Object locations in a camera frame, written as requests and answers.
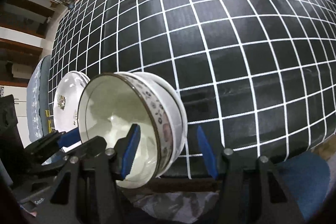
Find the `black white checkered tablecloth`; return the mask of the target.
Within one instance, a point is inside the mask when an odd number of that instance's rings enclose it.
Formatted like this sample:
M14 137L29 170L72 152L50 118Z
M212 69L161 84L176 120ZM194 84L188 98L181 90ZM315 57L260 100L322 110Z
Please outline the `black white checkered tablecloth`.
M166 177L215 152L283 161L335 133L335 0L81 0L60 20L49 100L69 71L149 72L181 96L188 142Z

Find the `grey embroidered cushion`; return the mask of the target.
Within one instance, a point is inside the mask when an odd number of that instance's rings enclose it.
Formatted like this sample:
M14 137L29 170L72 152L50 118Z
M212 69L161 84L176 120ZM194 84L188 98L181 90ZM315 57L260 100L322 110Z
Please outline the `grey embroidered cushion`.
M34 142L49 133L49 71L51 55L36 66L27 86L27 124L29 140Z

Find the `plain white bowl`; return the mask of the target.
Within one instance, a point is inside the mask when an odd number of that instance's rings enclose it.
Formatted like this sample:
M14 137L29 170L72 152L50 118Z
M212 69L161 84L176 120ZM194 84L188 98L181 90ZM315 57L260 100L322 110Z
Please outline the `plain white bowl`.
M158 132L159 167L162 176L171 167L177 154L177 135L182 132L182 120L174 98L161 85L129 72L120 72L137 89L154 118Z

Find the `white bluish bowl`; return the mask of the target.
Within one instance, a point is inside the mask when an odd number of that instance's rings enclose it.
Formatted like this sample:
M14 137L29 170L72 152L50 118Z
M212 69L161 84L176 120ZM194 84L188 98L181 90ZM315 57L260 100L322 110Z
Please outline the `white bluish bowl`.
M187 114L186 114L186 110L185 110L185 107L183 105L183 102L180 96L175 91L175 89L171 86L171 84L169 84L165 79L163 79L160 76L157 76L149 72L135 72L134 74L140 77L143 77L146 80L152 80L155 83L161 85L161 87L163 87L166 91L168 91L168 93L174 98L175 103L177 104L179 108L179 112L180 112L181 120L182 120L182 132L176 134L178 136L177 137L178 141L177 141L177 154L175 158L179 157L185 147L185 143L187 141L187 131L188 131Z

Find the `brown floral white plate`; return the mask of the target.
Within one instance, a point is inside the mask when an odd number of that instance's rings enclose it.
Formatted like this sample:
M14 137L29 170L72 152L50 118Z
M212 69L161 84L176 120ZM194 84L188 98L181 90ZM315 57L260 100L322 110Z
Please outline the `brown floral white plate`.
M90 79L78 71L70 71L60 80L54 96L54 125L58 132L77 127L77 110L84 88Z

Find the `green patterned bowl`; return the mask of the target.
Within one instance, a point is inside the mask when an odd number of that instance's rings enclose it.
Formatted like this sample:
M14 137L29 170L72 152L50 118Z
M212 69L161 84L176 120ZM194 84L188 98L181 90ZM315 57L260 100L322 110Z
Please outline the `green patterned bowl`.
M159 145L155 120L137 89L119 73L100 74L81 95L77 121L82 141L101 136L108 148L126 137L131 125L141 128L141 139L130 174L118 180L121 188L135 189L158 177Z

